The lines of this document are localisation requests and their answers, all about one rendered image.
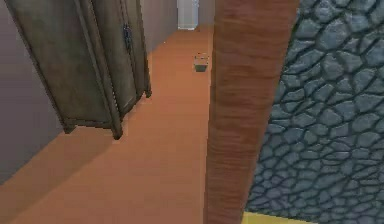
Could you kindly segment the small grey bin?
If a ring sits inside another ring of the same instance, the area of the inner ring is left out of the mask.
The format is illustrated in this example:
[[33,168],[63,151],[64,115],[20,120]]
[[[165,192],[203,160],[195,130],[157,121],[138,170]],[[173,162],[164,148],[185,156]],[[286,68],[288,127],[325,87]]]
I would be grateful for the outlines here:
[[206,53],[197,53],[194,56],[194,69],[196,72],[205,72],[208,68],[209,56]]

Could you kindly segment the white room door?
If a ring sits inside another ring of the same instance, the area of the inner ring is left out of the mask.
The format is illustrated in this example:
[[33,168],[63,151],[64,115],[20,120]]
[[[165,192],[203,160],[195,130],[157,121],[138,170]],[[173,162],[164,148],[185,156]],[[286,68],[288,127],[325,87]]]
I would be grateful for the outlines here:
[[199,0],[177,0],[178,28],[195,30],[198,26]]

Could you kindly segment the grey-brown wooden wardrobe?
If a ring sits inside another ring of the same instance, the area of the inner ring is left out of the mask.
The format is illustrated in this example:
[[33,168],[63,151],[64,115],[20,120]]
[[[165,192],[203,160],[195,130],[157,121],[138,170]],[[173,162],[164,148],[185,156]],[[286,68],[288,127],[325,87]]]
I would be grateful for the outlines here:
[[140,0],[4,0],[65,133],[123,135],[152,95]]

